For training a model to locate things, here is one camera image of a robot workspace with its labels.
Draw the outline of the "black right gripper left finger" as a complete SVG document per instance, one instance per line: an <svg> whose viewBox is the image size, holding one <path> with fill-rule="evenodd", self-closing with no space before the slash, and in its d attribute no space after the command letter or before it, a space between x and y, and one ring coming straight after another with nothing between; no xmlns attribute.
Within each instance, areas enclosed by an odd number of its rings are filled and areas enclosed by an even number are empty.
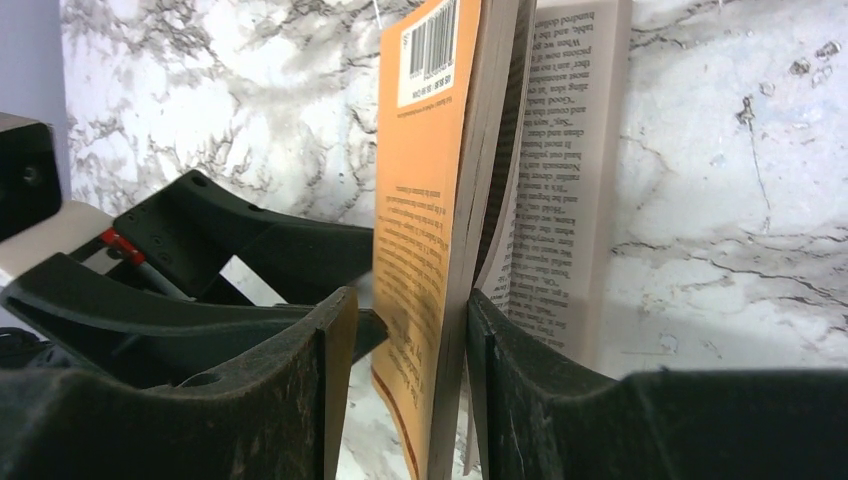
<svg viewBox="0 0 848 480"><path fill-rule="evenodd" d="M76 369L1 375L5 479L331 479L358 323L341 288L177 387Z"/></svg>

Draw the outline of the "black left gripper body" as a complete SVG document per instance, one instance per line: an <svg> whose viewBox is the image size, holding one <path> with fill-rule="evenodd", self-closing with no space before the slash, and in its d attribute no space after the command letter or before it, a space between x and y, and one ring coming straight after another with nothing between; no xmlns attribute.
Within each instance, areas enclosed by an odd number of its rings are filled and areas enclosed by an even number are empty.
<svg viewBox="0 0 848 480"><path fill-rule="evenodd" d="M55 215L62 205L51 128L1 114L1 239Z"/></svg>

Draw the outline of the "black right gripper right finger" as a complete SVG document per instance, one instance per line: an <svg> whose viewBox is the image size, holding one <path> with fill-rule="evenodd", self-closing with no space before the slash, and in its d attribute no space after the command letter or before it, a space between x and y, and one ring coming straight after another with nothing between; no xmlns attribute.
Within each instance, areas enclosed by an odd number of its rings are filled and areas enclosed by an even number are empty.
<svg viewBox="0 0 848 480"><path fill-rule="evenodd" d="M661 369L614 380L468 301L473 414L487 479L843 479L839 369Z"/></svg>

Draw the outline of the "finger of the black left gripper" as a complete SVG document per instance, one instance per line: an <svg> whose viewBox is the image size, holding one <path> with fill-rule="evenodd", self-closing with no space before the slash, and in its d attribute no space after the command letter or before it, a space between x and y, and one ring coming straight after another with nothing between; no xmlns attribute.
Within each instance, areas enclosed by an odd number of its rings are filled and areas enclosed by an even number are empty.
<svg viewBox="0 0 848 480"><path fill-rule="evenodd" d="M191 170L113 223L165 278L201 298L238 257L293 304L316 304L372 268L370 228L262 209Z"/></svg>
<svg viewBox="0 0 848 480"><path fill-rule="evenodd" d="M214 305L147 293L55 254L17 277L3 305L89 366L135 388L316 388L346 378L385 324L344 288L315 306Z"/></svg>

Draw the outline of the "plain orange paperback book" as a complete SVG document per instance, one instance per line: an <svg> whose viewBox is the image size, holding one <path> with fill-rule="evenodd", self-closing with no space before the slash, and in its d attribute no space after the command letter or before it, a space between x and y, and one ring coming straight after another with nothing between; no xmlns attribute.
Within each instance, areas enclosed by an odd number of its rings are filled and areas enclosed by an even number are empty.
<svg viewBox="0 0 848 480"><path fill-rule="evenodd" d="M380 45L371 381L409 476L591 476L629 1L428 1Z"/></svg>

